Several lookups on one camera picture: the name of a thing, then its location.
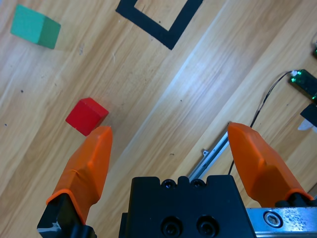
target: wood grain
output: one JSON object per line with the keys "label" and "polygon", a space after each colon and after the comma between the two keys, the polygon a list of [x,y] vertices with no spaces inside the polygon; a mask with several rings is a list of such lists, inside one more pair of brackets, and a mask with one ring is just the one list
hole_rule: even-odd
{"label": "wood grain", "polygon": [[[0,237],[40,237],[45,200],[84,140],[64,121],[79,99],[110,111],[103,123],[114,133],[110,170],[87,224],[112,238],[133,177],[188,175],[228,121],[250,124],[281,73],[317,75],[315,1],[205,0],[172,51],[116,13],[118,2],[0,5]],[[55,50],[10,34],[17,3],[61,23]],[[184,3],[139,0],[137,7],[168,29]],[[308,103],[283,80],[254,126],[307,191],[317,183],[317,134],[297,128]],[[231,160],[227,148],[209,175],[226,174]],[[258,206],[235,168],[232,175],[245,205]]]}

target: black electrical tape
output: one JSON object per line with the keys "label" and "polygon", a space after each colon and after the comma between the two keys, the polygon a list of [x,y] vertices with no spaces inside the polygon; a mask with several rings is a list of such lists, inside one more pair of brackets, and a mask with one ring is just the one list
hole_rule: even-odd
{"label": "black electrical tape", "polygon": [[121,0],[116,12],[132,21],[172,50],[203,0],[187,0],[169,31],[136,9],[134,7],[136,2],[137,0]]}
{"label": "black electrical tape", "polygon": [[317,106],[312,103],[306,107],[301,116],[317,127]]}

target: wooden block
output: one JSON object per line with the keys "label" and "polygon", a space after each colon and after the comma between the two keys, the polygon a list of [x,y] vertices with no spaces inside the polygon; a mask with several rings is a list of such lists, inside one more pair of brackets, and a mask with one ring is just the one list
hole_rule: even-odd
{"label": "wooden block", "polygon": [[76,104],[66,118],[66,122],[87,136],[103,122],[108,114],[109,112],[92,98],[85,98]]}
{"label": "wooden block", "polygon": [[11,33],[32,43],[54,49],[61,25],[32,9],[17,5]]}

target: wire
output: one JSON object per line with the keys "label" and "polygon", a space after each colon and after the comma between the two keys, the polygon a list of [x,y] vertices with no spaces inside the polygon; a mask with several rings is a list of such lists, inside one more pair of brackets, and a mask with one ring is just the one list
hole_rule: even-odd
{"label": "wire", "polygon": [[[263,100],[261,106],[258,107],[258,109],[257,109],[257,111],[256,111],[256,113],[255,113],[255,115],[254,115],[254,117],[253,117],[253,120],[252,120],[252,122],[251,122],[251,124],[250,124],[250,127],[251,127],[251,128],[253,127],[254,123],[256,122],[256,120],[257,120],[257,118],[258,118],[258,116],[259,116],[259,114],[260,114],[260,111],[262,110],[262,108],[263,108],[265,102],[267,101],[267,98],[269,97],[269,95],[271,94],[271,92],[273,91],[273,89],[275,88],[275,86],[276,86],[286,75],[288,75],[288,74],[291,73],[291,72],[292,72],[292,71],[288,71],[288,72],[284,73],[284,74],[270,87],[270,89],[269,89],[269,91],[267,92],[267,94],[266,94],[266,96],[265,96],[265,98],[264,98],[264,100]],[[233,160],[232,163],[231,163],[231,166],[230,166],[228,175],[231,174],[231,170],[232,170],[232,168],[233,168],[233,165],[234,165],[234,160]]]}

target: orange rubber pad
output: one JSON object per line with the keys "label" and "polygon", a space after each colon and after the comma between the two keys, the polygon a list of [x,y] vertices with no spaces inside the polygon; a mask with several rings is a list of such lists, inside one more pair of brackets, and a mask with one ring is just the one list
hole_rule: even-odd
{"label": "orange rubber pad", "polygon": [[112,131],[108,126],[96,128],[70,157],[48,204],[62,193],[67,193],[76,212],[85,224],[89,209],[103,192],[109,168]]}
{"label": "orange rubber pad", "polygon": [[274,207],[294,192],[313,200],[280,155],[255,130],[232,122],[228,126],[228,139],[244,188],[262,207]]}

